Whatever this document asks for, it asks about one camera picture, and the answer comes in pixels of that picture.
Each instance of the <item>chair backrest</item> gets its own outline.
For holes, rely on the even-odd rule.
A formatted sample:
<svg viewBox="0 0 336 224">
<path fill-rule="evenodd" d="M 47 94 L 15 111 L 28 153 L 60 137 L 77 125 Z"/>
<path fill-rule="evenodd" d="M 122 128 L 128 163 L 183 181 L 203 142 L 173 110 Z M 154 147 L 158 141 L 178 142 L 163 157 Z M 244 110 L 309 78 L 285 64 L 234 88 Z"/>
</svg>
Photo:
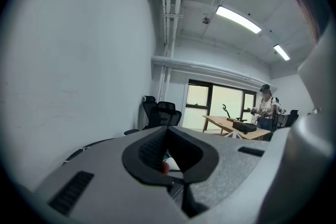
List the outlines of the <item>chair backrest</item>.
<svg viewBox="0 0 336 224">
<path fill-rule="evenodd" d="M 287 117 L 287 121 L 285 124 L 285 127 L 291 127 L 293 123 L 298 119 L 298 110 L 292 110 L 290 111 L 290 115 Z"/>
<path fill-rule="evenodd" d="M 175 104 L 159 102 L 152 108 L 149 116 L 148 128 L 158 126 L 177 126 L 182 117 L 180 111 L 175 110 Z"/>
<path fill-rule="evenodd" d="M 142 106 L 143 106 L 143 109 L 146 112 L 147 118 L 149 119 L 151 110 L 152 110 L 152 108 L 154 108 L 157 105 L 157 103 L 155 101 L 155 97 L 154 96 L 147 96 L 147 95 L 145 95 L 145 97 L 146 97 L 146 101 L 144 101 L 142 103 Z"/>
</svg>

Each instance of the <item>window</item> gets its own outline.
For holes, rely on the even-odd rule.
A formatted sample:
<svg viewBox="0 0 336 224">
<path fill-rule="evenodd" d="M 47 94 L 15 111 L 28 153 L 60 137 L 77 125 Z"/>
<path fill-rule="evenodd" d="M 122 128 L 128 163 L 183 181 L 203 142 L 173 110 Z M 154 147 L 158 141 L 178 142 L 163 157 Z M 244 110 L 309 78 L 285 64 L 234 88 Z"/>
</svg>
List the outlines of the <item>window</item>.
<svg viewBox="0 0 336 224">
<path fill-rule="evenodd" d="M 228 117 L 223 104 L 231 118 L 243 118 L 251 122 L 252 115 L 247 109 L 256 105 L 256 92 L 190 80 L 182 127 L 200 131 L 204 127 L 204 115 Z M 208 124 L 207 129 L 220 130 L 212 123 Z"/>
</svg>

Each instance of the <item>cap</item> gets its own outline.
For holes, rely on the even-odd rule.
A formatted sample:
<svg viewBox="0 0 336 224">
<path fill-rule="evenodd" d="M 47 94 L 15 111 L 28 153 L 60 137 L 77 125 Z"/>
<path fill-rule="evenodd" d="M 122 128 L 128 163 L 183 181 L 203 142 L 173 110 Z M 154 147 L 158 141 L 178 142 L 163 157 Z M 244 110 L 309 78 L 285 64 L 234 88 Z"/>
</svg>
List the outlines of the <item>cap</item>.
<svg viewBox="0 0 336 224">
<path fill-rule="evenodd" d="M 270 92 L 271 91 L 271 87 L 268 84 L 264 84 L 264 85 L 262 85 L 260 91 L 261 92 Z"/>
</svg>

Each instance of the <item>wooden table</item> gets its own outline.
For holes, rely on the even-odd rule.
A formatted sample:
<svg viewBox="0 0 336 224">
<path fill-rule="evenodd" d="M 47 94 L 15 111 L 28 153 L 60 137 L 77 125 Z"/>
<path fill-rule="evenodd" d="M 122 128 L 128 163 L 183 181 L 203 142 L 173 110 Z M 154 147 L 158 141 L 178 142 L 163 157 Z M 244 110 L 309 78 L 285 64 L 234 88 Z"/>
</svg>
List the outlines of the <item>wooden table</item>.
<svg viewBox="0 0 336 224">
<path fill-rule="evenodd" d="M 262 136 L 271 133 L 271 131 L 269 130 L 257 128 L 257 130 L 254 132 L 244 134 L 243 132 L 233 128 L 232 127 L 233 122 L 228 121 L 227 117 L 222 117 L 222 116 L 203 116 L 203 117 L 206 119 L 203 132 L 206 131 L 208 127 L 208 123 L 211 122 L 222 129 L 220 134 L 222 134 L 223 130 L 225 130 L 226 132 L 228 132 L 228 134 L 226 134 L 225 136 L 232 136 L 234 138 L 237 137 L 237 138 L 244 138 L 244 139 L 261 139 Z"/>
</svg>

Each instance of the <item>fluorescent light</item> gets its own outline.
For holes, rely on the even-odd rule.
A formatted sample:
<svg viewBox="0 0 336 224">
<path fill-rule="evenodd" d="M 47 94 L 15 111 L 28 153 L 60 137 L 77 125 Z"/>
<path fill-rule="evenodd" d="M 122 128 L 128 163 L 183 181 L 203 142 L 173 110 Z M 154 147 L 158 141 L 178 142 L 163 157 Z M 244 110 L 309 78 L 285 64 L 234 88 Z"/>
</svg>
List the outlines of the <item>fluorescent light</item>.
<svg viewBox="0 0 336 224">
<path fill-rule="evenodd" d="M 254 23 L 250 22 L 248 19 L 244 18 L 243 16 L 240 16 L 239 14 L 225 8 L 222 6 L 219 6 L 216 14 L 221 15 L 225 18 L 228 18 L 230 20 L 233 20 L 236 23 L 239 23 L 242 26 L 245 26 L 247 29 L 250 29 L 254 33 L 259 33 L 261 31 L 261 28 L 256 26 Z"/>
<path fill-rule="evenodd" d="M 275 50 L 280 53 L 280 55 L 284 58 L 284 60 L 288 61 L 289 60 L 289 57 L 288 55 L 284 52 L 284 50 L 280 47 L 279 44 L 276 44 L 274 46 Z"/>
</svg>

